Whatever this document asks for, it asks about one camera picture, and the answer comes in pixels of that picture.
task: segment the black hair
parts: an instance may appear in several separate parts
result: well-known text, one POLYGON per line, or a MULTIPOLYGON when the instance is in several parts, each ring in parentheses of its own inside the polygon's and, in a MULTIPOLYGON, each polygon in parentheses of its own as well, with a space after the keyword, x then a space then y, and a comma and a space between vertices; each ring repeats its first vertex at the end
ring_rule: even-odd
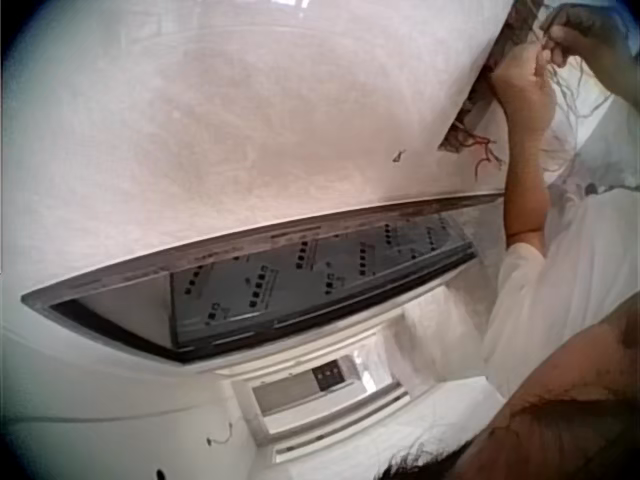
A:
POLYGON ((469 440, 446 454, 434 455, 431 452, 420 450, 393 459, 389 466, 376 477, 376 480, 443 479, 469 448, 471 442, 472 440, 469 440))

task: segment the wrist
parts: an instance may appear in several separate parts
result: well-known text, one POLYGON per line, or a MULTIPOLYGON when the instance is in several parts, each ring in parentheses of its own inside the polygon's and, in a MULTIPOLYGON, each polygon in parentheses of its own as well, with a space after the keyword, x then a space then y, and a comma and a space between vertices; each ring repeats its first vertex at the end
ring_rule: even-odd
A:
POLYGON ((507 122, 509 131, 509 143, 517 147, 539 149, 545 132, 531 128, 526 123, 507 122))

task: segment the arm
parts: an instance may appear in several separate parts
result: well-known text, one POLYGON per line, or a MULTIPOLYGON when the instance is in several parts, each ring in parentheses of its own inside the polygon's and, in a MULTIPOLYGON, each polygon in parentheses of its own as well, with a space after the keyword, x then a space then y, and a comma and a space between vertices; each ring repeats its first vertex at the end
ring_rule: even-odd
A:
POLYGON ((556 105, 546 75, 550 56, 540 45, 520 45, 507 55, 492 77, 509 129, 504 197, 507 247, 527 243, 543 255, 550 201, 538 156, 556 105))
POLYGON ((544 255, 544 224, 549 192, 538 163, 540 141, 526 131, 509 128, 509 169, 504 194, 507 248, 527 243, 544 255))

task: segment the gray panel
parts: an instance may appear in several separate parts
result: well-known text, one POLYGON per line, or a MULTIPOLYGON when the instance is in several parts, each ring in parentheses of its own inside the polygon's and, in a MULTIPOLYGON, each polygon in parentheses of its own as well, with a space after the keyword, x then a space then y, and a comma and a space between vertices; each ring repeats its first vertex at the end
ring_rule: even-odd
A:
POLYGON ((291 314, 384 285, 398 273, 468 243, 442 215, 303 241, 173 274, 179 347, 253 326, 278 328, 291 314))

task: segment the finger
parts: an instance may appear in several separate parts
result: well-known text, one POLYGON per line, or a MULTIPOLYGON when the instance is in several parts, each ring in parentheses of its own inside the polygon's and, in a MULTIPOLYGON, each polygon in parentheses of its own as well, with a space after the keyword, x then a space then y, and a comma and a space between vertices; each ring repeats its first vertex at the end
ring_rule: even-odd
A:
POLYGON ((591 49, 589 39, 571 28, 555 25, 549 29, 549 38, 560 45, 563 50, 581 57, 588 54, 591 49))
POLYGON ((545 50, 553 50, 553 47, 556 46, 556 42, 551 40, 549 37, 544 38, 544 42, 542 43, 542 48, 545 50))
POLYGON ((547 66, 551 61, 551 52, 549 50, 539 50, 536 55, 535 75, 538 78, 545 78, 547 66))
POLYGON ((562 57, 562 49, 559 46, 556 46, 551 50, 551 61, 556 67, 560 67, 562 65, 562 57))

